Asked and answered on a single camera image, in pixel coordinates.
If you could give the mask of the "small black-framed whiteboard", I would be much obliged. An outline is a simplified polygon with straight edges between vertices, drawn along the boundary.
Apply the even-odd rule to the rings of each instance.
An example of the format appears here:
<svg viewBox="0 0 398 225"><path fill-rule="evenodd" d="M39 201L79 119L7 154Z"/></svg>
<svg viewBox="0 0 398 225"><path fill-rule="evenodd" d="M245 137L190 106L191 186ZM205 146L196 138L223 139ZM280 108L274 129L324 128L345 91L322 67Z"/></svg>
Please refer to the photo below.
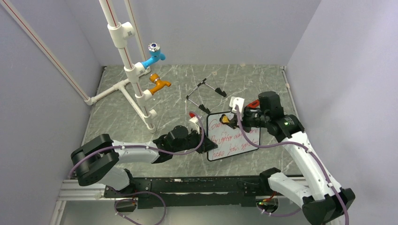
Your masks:
<svg viewBox="0 0 398 225"><path fill-rule="evenodd" d="M222 124L220 122L222 115L226 115L231 119L234 114L230 112L219 112L207 116L207 136L218 146L216 149L207 153L208 161L216 161L258 149L247 142L239 128L232 129Z"/></svg>

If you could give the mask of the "yellow black eraser cloth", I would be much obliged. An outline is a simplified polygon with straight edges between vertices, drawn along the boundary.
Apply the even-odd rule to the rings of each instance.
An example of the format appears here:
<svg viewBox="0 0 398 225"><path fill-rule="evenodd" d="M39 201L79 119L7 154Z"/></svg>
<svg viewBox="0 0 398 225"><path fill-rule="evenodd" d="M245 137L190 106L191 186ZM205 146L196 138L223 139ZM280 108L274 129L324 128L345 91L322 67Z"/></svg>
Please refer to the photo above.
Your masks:
<svg viewBox="0 0 398 225"><path fill-rule="evenodd" d="M226 114L222 114L221 117L220 117L220 119L219 119L219 121L220 121L222 124L228 125L228 126L230 126L230 125L232 124L232 123L231 123L231 120L228 118L228 116L227 116Z"/></svg>

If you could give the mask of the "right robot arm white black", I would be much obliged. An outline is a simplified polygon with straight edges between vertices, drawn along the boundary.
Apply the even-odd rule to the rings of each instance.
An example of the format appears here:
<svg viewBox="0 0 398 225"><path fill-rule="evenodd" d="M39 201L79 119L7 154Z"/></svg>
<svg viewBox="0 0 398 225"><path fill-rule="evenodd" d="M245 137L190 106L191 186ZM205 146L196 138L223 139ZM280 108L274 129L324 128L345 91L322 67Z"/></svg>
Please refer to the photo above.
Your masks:
<svg viewBox="0 0 398 225"><path fill-rule="evenodd" d="M260 93L258 102L257 107L251 107L243 98L231 97L229 107L234 116L220 121L231 128L239 128L247 142L256 148L283 146L307 182L306 186L301 185L281 170L271 168L260 173L259 190L265 195L277 192L287 197L300 207L312 225L339 225L341 217L348 225L348 209L355 200L352 189L343 188L326 169L304 126L295 115L285 114L276 92ZM251 128L265 128L277 142L267 146L255 144L247 136Z"/></svg>

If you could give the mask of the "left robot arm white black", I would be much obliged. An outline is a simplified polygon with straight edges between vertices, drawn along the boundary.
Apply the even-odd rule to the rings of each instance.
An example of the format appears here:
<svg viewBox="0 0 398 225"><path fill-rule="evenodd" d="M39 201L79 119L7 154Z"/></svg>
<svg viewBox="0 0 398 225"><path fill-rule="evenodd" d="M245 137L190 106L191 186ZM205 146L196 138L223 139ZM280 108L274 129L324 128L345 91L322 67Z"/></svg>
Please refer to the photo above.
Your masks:
<svg viewBox="0 0 398 225"><path fill-rule="evenodd" d="M135 190L132 174L117 165L133 162L159 164L171 160L174 155L194 151L202 154L217 147L203 129L188 130L184 126L176 126L147 143L119 142L112 140L109 134L101 134L73 151L70 157L80 186L99 183L128 197Z"/></svg>

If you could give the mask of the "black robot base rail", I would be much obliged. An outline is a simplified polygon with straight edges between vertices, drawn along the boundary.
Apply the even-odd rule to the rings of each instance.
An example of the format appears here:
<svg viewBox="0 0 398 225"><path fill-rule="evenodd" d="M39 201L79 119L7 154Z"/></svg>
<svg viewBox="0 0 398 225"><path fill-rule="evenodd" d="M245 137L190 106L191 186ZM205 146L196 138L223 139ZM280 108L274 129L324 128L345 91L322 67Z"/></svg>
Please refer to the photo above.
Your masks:
<svg viewBox="0 0 398 225"><path fill-rule="evenodd" d="M260 185L258 175L213 177L134 178L134 188L120 194L106 185L107 199L134 198L138 209L239 205L254 207L276 194Z"/></svg>

